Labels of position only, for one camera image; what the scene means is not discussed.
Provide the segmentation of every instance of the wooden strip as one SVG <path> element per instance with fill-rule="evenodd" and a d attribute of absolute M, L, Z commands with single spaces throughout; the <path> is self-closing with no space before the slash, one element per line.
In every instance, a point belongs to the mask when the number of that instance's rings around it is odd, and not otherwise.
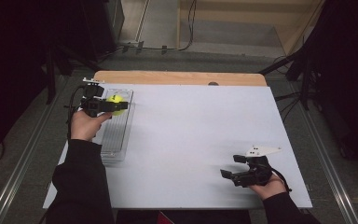
<path fill-rule="evenodd" d="M 222 86 L 267 86 L 262 75 L 241 73 L 99 71 L 94 79 L 126 84 L 208 85 L 216 82 Z"/>

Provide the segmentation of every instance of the gray floor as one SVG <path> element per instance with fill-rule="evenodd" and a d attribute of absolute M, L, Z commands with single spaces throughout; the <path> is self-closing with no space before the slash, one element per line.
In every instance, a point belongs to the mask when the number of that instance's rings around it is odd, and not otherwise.
<path fill-rule="evenodd" d="M 259 27 L 259 29 L 267 30 L 266 27 Z M 140 37 L 146 38 L 145 30 L 142 31 Z M 117 52 L 103 61 L 100 66 L 109 70 L 255 73 L 272 64 L 275 56 L 278 55 L 273 49 L 271 51 L 266 50 L 263 55 L 253 55 L 252 52 L 234 54 L 225 51 L 207 53 L 196 51 L 169 51 L 167 54 L 161 55 L 159 51 L 153 50 L 143 50 L 137 54 L 130 49 L 126 53 Z M 41 129 L 41 133 L 34 143 L 34 153 L 30 155 L 24 167 L 24 176 L 17 176 L 18 186 L 15 186 L 16 188 L 10 194 L 13 198 L 8 198 L 5 202 L 0 201 L 0 205 L 5 208 L 0 210 L 0 223 L 36 223 L 43 216 L 42 204 L 47 194 L 47 183 L 50 182 L 52 172 L 65 143 L 66 109 L 63 106 L 68 104 L 71 92 L 77 85 L 81 84 L 81 79 L 92 76 L 93 72 L 87 67 L 77 67 L 72 77 L 68 77 L 66 82 L 60 82 L 66 84 L 54 106 L 45 106 L 47 92 L 43 91 L 7 135 L 5 139 L 7 151 L 0 161 L 0 196 L 5 191 L 8 181 L 16 177 L 13 176 L 16 167 L 24 165 L 24 163 L 19 164 L 19 160 L 22 158 L 22 153 L 29 148 L 27 144 L 30 143 L 30 139 L 35 137 L 34 127 L 38 126 L 39 118 L 46 109 L 51 108 L 48 122 Z M 296 87 L 300 84 L 300 81 L 289 83 L 278 72 L 267 75 L 266 79 L 274 95 L 290 93 L 293 91 L 293 86 Z M 291 101 L 292 99 L 280 101 L 277 106 L 284 108 Z M 306 184 L 310 185 L 311 188 L 309 194 L 313 208 L 310 211 L 322 223 L 345 223 L 334 193 L 334 183 L 329 182 L 328 173 L 322 166 L 324 158 L 318 157 L 318 148 L 310 132 L 306 116 L 310 116 L 315 124 L 327 150 L 327 156 L 332 161 L 357 216 L 358 161 L 348 161 L 340 156 L 337 142 L 330 133 L 323 114 L 317 110 L 312 101 L 309 105 L 310 111 L 308 112 L 304 112 L 301 105 L 296 105 L 288 115 L 284 125 L 295 151 L 300 171 Z M 251 211 L 251 217 L 254 223 L 266 223 L 262 210 Z"/>

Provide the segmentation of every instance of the person's left hand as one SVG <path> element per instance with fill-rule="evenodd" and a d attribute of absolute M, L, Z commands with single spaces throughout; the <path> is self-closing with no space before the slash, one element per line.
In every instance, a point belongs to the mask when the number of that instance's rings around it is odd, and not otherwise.
<path fill-rule="evenodd" d="M 111 117 L 112 113 L 103 113 L 97 118 L 92 118 L 82 110 L 75 112 L 72 116 L 71 139 L 91 141 L 102 123 Z"/>

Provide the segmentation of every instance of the white tabletop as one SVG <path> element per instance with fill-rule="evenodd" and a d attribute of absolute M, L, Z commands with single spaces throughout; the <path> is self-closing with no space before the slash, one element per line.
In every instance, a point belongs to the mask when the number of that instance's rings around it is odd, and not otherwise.
<path fill-rule="evenodd" d="M 269 87 L 103 86 L 134 91 L 126 158 L 106 167 L 114 208 L 261 208 L 250 189 L 220 175 L 246 171 L 232 156 L 253 145 L 282 149 L 269 163 L 286 177 L 296 205 L 312 207 Z M 51 185 L 45 208 L 55 194 Z"/>

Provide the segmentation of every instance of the white pointed piece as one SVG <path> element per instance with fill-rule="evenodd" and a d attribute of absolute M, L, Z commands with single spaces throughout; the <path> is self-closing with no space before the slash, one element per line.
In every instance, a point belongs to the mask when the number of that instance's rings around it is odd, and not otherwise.
<path fill-rule="evenodd" d="M 251 147 L 246 153 L 245 157 L 262 157 L 267 156 L 268 154 L 280 152 L 280 147 Z"/>

